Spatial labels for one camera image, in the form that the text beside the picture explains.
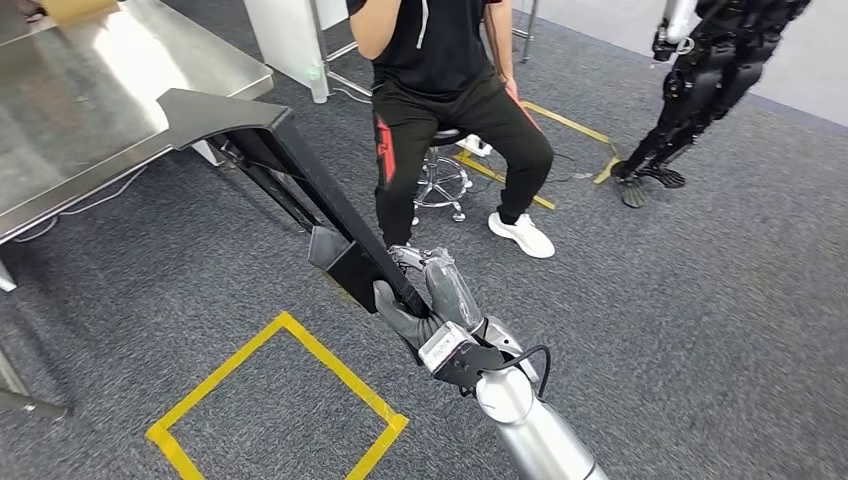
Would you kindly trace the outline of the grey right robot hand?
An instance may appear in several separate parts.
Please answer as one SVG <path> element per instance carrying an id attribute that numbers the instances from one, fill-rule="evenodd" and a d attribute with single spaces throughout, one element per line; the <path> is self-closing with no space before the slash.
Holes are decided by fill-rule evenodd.
<path id="1" fill-rule="evenodd" d="M 373 282 L 378 314 L 413 350 L 419 350 L 448 322 L 468 332 L 473 332 L 483 322 L 484 315 L 446 249 L 393 246 L 389 254 L 398 266 L 421 271 L 430 294 L 430 313 L 419 317 L 403 307 L 387 282 Z"/>

